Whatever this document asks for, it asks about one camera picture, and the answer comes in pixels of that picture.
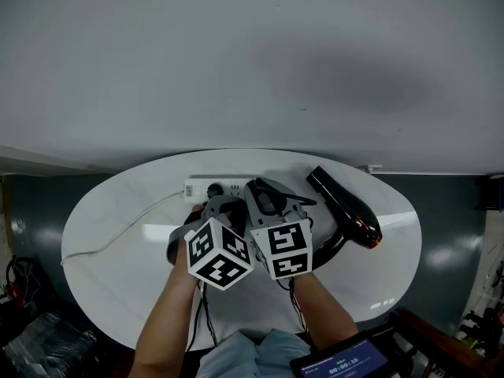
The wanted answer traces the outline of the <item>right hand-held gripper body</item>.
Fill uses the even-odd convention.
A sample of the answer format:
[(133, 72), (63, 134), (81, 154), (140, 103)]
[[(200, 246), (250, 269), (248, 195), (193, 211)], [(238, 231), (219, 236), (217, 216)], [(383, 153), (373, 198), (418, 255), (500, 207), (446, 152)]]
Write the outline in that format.
[(306, 274), (313, 269), (313, 235), (309, 218), (253, 224), (250, 237), (256, 254), (272, 280)]

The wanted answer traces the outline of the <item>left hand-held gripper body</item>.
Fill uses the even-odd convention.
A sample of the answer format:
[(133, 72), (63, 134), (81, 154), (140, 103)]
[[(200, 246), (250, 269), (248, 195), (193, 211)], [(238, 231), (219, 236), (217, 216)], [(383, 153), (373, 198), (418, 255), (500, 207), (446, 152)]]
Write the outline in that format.
[(204, 220), (202, 212), (199, 222), (186, 226), (187, 269), (192, 276), (225, 291), (254, 271), (247, 241), (224, 214)]

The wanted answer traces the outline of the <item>white power strip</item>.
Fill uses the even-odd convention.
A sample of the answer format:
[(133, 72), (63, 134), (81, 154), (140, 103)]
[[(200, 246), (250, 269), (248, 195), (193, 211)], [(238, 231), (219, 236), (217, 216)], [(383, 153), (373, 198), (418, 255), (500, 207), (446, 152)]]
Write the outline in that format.
[(212, 183), (220, 183), (224, 188), (224, 195), (232, 195), (243, 198), (243, 189), (251, 181), (251, 177), (233, 176), (192, 176), (185, 179), (183, 183), (183, 194), (185, 202), (191, 204), (208, 201), (207, 188)]

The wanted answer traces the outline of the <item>person's right forearm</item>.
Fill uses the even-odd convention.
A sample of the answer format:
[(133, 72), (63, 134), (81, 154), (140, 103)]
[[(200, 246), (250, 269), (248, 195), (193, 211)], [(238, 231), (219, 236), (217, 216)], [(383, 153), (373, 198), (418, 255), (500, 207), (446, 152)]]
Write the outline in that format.
[(312, 272), (295, 276), (293, 287), (309, 335), (318, 350), (358, 334), (351, 315)]

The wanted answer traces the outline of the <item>person's left forearm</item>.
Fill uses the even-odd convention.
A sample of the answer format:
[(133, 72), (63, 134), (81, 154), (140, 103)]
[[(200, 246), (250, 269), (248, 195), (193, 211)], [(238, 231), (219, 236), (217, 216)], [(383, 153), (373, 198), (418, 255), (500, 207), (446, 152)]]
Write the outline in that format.
[(186, 243), (180, 240), (176, 263), (137, 341), (128, 378), (179, 377), (197, 284), (187, 270)]

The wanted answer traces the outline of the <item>black hair dryer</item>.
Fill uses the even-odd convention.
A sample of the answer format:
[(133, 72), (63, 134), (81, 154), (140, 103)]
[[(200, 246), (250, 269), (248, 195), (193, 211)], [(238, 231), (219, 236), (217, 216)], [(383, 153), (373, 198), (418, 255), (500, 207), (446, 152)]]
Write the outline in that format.
[(335, 220), (335, 233), (313, 252), (312, 270), (320, 268), (351, 241), (371, 250), (382, 240), (380, 223), (371, 208), (358, 196), (336, 182), (324, 169), (317, 166), (306, 181), (324, 199)]

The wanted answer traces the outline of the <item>person's left hand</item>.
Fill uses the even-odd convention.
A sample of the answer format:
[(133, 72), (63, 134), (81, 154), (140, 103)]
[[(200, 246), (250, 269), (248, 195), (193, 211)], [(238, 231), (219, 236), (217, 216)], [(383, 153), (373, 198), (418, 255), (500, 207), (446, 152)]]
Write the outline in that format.
[(195, 205), (192, 207), (190, 214), (187, 216), (186, 220), (184, 221), (184, 225), (186, 224), (191, 224), (194, 222), (199, 222), (202, 217), (202, 212), (204, 211), (205, 206), (203, 205)]

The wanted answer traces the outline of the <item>person's light blue shirt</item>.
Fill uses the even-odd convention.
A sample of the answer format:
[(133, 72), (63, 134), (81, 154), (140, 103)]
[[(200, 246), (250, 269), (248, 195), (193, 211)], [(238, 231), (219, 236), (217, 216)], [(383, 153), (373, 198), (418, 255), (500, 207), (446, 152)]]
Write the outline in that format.
[(200, 359), (195, 378), (295, 378), (290, 362), (310, 354), (298, 336), (270, 331), (260, 344), (236, 332)]

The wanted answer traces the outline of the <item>black tablet with blue screen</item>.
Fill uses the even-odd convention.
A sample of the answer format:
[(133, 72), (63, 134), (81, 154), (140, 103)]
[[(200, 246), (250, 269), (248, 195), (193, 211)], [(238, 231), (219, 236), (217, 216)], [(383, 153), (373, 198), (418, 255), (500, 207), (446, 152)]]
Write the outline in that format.
[(391, 360), (365, 335), (290, 362), (296, 378), (392, 378)]

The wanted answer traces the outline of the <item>brown wooden chair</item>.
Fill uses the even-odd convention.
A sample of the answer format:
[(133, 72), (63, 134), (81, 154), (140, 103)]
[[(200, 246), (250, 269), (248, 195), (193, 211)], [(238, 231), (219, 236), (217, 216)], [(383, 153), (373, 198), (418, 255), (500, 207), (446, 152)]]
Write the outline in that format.
[(488, 378), (486, 359), (405, 308), (390, 314), (396, 332), (450, 378)]

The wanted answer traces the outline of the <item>white door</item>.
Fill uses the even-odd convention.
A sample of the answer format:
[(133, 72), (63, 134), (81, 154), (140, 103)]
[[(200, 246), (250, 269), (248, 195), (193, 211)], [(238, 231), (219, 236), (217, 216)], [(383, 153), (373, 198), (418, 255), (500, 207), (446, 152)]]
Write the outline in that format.
[(0, 145), (0, 174), (31, 176), (70, 176), (117, 174), (120, 169), (67, 161), (57, 157)]

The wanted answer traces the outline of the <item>dark blue box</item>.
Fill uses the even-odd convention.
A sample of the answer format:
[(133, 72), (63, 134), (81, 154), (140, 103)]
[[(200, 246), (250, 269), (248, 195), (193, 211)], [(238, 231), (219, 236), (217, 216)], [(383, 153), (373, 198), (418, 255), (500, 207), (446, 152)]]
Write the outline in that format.
[(480, 192), (475, 209), (504, 211), (504, 173), (479, 176), (475, 185), (478, 186)]

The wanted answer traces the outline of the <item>black plastic bag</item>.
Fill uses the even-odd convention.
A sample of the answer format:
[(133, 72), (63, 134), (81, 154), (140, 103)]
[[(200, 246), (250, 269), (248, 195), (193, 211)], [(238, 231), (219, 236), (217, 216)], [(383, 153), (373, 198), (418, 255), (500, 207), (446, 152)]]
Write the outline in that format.
[(0, 354), (18, 378), (83, 378), (96, 343), (92, 330), (53, 311), (29, 323)]

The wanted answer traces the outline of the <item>cluttered tool shelf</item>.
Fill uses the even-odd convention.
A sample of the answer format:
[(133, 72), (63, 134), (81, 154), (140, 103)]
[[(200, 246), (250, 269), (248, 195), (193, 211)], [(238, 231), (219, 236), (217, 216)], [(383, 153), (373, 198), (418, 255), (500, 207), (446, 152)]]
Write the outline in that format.
[(455, 338), (490, 359), (504, 345), (504, 210), (487, 212), (476, 278)]

